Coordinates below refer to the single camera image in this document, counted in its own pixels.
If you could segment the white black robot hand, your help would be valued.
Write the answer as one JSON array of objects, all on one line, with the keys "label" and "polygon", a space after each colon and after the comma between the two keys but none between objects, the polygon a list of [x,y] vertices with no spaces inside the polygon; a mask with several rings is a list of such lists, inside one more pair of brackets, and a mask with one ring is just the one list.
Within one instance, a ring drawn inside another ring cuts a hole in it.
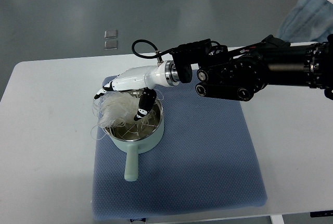
[{"label": "white black robot hand", "polygon": [[142,66],[131,68],[106,83],[96,93],[98,99],[111,91],[143,90],[139,99],[138,110],[134,120],[138,121],[150,113],[155,103],[157,94],[154,88],[158,85],[164,87],[176,86],[180,82],[174,61],[164,61],[155,66]]}]

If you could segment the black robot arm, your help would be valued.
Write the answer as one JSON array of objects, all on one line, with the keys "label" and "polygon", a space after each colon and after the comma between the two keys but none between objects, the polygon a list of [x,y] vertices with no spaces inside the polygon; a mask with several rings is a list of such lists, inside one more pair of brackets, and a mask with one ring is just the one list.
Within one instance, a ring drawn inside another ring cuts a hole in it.
[{"label": "black robot arm", "polygon": [[332,35],[326,42],[291,46],[272,35],[261,42],[229,51],[210,39],[171,50],[179,80],[192,80],[197,64],[196,92],[202,97],[249,101],[267,85],[308,86],[332,99]]}]

